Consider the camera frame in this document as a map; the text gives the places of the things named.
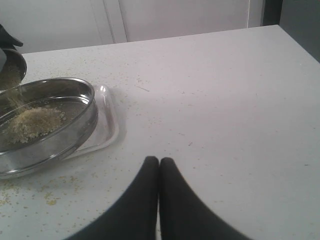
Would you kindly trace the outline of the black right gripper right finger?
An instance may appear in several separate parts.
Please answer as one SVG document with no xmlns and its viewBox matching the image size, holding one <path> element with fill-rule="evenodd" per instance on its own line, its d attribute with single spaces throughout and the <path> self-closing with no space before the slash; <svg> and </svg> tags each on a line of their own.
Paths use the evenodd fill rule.
<svg viewBox="0 0 320 240">
<path fill-rule="evenodd" d="M 201 201 L 169 157 L 159 166 L 159 218 L 163 240 L 249 239 Z"/>
</svg>

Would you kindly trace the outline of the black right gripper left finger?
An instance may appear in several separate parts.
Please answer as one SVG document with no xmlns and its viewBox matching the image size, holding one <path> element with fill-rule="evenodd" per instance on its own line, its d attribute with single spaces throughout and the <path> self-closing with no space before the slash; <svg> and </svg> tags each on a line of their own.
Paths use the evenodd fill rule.
<svg viewBox="0 0 320 240">
<path fill-rule="evenodd" d="M 132 183 L 101 216 L 69 240 L 155 240 L 159 160 L 147 156 Z"/>
</svg>

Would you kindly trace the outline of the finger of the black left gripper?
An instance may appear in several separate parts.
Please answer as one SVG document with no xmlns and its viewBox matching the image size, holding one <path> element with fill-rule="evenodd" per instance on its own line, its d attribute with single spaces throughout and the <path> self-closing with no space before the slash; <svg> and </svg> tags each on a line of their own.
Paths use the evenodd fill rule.
<svg viewBox="0 0 320 240">
<path fill-rule="evenodd" d="M 11 36 L 6 29 L 0 24 L 0 48 L 1 49 L 14 49 L 22 47 L 23 43 L 17 38 Z"/>
</svg>

